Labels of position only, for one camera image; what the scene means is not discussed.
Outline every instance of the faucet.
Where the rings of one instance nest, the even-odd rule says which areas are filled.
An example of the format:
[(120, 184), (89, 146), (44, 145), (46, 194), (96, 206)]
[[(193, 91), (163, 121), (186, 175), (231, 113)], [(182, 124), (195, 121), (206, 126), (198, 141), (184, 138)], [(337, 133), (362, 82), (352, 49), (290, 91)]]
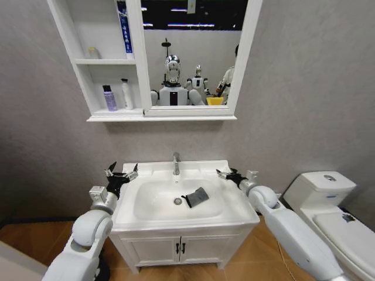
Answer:
[(175, 152), (173, 154), (173, 165), (174, 165), (174, 169), (173, 169), (173, 174), (175, 176), (178, 176), (180, 174), (180, 167), (178, 166), (178, 163), (180, 163), (181, 160), (180, 160), (180, 154), (178, 152)]

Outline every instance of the toilet tank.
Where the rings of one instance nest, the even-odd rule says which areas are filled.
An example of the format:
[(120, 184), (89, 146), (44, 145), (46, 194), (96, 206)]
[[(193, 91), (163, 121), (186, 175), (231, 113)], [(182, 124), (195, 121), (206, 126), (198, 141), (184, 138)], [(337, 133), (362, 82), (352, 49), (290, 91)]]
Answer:
[(337, 206), (356, 187), (338, 172), (300, 174), (283, 198), (294, 209), (329, 208)]

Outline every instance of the toilet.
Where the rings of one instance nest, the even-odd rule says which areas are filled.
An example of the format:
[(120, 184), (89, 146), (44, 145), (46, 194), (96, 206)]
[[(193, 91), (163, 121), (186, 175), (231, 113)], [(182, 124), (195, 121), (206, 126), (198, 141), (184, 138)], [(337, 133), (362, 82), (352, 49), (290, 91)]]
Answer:
[(349, 278), (375, 281), (375, 233), (338, 207), (355, 187), (338, 172), (303, 173), (283, 198), (327, 243)]

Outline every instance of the yellow bucket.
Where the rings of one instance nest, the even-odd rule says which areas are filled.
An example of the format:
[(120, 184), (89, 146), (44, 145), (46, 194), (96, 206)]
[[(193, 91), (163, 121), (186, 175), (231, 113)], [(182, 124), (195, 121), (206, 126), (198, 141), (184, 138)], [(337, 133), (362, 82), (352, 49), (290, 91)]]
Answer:
[(221, 105), (223, 102), (223, 97), (220, 98), (206, 98), (208, 105)]

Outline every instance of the bathroom sink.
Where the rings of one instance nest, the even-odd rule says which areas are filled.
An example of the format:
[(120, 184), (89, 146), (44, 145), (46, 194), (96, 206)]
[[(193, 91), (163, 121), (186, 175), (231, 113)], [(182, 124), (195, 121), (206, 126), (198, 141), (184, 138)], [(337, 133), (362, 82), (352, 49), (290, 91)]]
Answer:
[[(190, 209), (181, 195), (193, 193), (199, 187), (203, 187), (210, 198)], [(182, 199), (181, 205), (174, 203), (176, 198)], [(208, 179), (150, 181), (139, 187), (134, 215), (140, 220), (207, 218), (219, 215), (223, 211), (223, 205), (220, 192)]]
[[(124, 164), (124, 171), (134, 163)], [(138, 178), (121, 187), (112, 232), (126, 230), (219, 226), (259, 222), (258, 215), (237, 186), (218, 177), (229, 172), (226, 160), (138, 164)], [(203, 187), (209, 199), (190, 208), (184, 198)]]

